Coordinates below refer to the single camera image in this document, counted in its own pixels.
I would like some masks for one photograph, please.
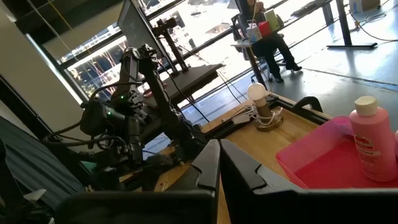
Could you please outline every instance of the gray floor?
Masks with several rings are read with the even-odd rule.
[[[387,2],[381,9],[386,12],[386,17],[369,22],[363,28],[383,39],[398,39],[397,3],[398,0]],[[366,16],[367,14],[356,15],[358,20],[363,20]],[[347,116],[354,109],[354,100],[363,95],[372,95],[377,98],[379,106],[389,111],[391,127],[395,131],[398,129],[398,42],[376,40],[358,30],[351,33],[354,44],[377,42],[378,48],[326,48],[328,44],[342,43],[341,36],[340,23],[337,21],[293,47],[292,53],[304,69],[291,73],[283,68],[285,83],[271,83],[272,91],[295,101],[304,96],[316,96],[324,112],[332,116]],[[233,83],[245,96],[246,89],[251,84],[251,75],[252,72],[249,72]],[[239,101],[245,100],[234,88],[231,87],[231,91]],[[228,89],[223,88],[195,105],[209,120],[213,120],[238,104]],[[206,124],[205,119],[192,106],[184,109],[183,113],[193,123]],[[156,152],[168,143],[168,138],[159,136],[146,149]]]

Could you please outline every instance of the pink plastic bin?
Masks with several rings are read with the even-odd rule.
[[[398,187],[362,173],[349,118],[335,117],[276,155],[291,182],[305,189]]]

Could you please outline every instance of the lamp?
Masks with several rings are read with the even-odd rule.
[[[273,112],[269,109],[266,95],[266,88],[261,83],[253,83],[248,88],[248,97],[256,104],[258,112],[258,117],[254,120],[258,131],[271,131],[284,121],[281,111]]]

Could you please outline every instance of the black pants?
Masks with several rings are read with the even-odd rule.
[[[294,57],[285,43],[285,40],[277,33],[271,34],[252,45],[253,52],[257,57],[264,57],[267,61],[269,71],[275,78],[280,78],[280,68],[275,61],[274,51],[279,49],[286,61],[286,66],[295,65]]]

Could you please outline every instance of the person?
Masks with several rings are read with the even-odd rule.
[[[257,25],[259,22],[265,22],[264,5],[262,2],[256,2],[256,0],[239,0],[241,14],[243,15],[246,21],[252,20],[254,15],[254,20]],[[276,32],[269,34],[264,37],[262,40],[259,40],[252,44],[253,53],[257,57],[264,57],[271,74],[274,76],[277,83],[283,83],[284,79],[280,75],[280,68],[275,61],[274,51],[279,49],[279,52],[282,54],[285,62],[286,69],[299,71],[302,68],[299,67],[294,60],[292,53],[289,50],[289,47],[285,43],[285,40]]]

